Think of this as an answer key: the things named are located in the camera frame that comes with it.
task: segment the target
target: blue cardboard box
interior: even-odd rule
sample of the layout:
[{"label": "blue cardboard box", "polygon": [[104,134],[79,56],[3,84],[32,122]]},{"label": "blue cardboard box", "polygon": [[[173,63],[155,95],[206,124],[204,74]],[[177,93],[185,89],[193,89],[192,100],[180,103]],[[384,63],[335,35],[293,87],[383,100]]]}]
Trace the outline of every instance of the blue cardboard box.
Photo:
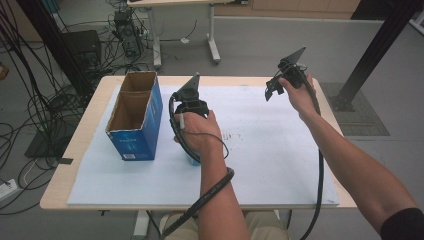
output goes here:
[{"label": "blue cardboard box", "polygon": [[162,109],[156,72],[125,76],[106,127],[123,160],[155,159]]}]

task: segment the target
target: wooden tabletop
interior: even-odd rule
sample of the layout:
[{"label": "wooden tabletop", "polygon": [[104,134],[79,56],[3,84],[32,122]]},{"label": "wooden tabletop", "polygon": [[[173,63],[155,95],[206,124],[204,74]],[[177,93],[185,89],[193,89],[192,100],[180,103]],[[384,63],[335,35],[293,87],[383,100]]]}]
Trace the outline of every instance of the wooden tabletop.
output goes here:
[{"label": "wooden tabletop", "polygon": [[[191,76],[158,76],[161,85],[184,85]],[[227,77],[227,76],[201,76],[202,86],[263,86],[271,77]],[[97,125],[106,109],[113,90],[116,86],[121,85],[124,76],[107,76],[104,77],[94,93],[90,104],[88,105],[84,116],[76,129],[68,148],[63,157],[73,159],[70,165],[59,164],[49,186],[47,187],[40,206],[44,209],[92,209],[98,210],[98,207],[76,207],[67,204],[68,197],[71,193],[75,179],[77,177],[78,168],[85,151],[87,150]],[[322,92],[319,83],[315,80],[314,87],[317,92],[317,98],[320,103],[321,114],[339,133],[341,130],[331,111],[331,108]],[[334,175],[331,173],[333,182],[340,199],[337,208],[356,208],[356,204],[351,196],[341,186]],[[134,210],[130,207],[115,207],[116,210]]]}]

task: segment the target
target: black sleeve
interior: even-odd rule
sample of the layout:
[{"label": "black sleeve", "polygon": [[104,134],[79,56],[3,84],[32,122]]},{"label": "black sleeve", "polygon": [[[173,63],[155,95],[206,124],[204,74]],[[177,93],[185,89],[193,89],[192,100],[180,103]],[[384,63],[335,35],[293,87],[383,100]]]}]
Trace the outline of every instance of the black sleeve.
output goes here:
[{"label": "black sleeve", "polygon": [[424,239],[424,214],[418,208],[407,208],[389,217],[381,227],[383,240]]}]

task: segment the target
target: metal table leg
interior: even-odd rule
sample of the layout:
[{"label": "metal table leg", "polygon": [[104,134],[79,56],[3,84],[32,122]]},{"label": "metal table leg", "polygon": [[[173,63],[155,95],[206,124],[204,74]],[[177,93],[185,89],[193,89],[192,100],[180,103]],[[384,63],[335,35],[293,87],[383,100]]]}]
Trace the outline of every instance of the metal table leg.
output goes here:
[{"label": "metal table leg", "polygon": [[215,27],[215,7],[213,4],[209,4],[210,6],[210,16],[209,16],[209,34],[206,34],[208,38],[209,48],[211,49],[212,58],[216,64],[221,61],[221,57],[219,56],[218,48],[216,47],[215,38],[214,38],[214,27]]},{"label": "metal table leg", "polygon": [[156,35],[156,28],[154,23],[155,16],[151,7],[145,9],[147,11],[147,16],[149,17],[150,31],[153,38],[153,65],[156,69],[159,69],[162,65],[162,59],[160,55],[160,41],[159,37]]}]

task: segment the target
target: forearm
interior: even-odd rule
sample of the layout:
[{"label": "forearm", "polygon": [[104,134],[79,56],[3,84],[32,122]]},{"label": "forearm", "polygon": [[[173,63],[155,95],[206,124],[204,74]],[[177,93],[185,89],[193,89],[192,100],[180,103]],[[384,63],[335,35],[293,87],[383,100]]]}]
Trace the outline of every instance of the forearm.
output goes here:
[{"label": "forearm", "polygon": [[[227,174],[227,168],[222,148],[210,148],[202,152],[200,156],[202,195]],[[200,209],[199,238],[202,240],[249,239],[249,232],[231,182]]]},{"label": "forearm", "polygon": [[384,166],[347,141],[317,114],[302,115],[336,178],[377,232],[397,211],[416,207],[405,187]]}]

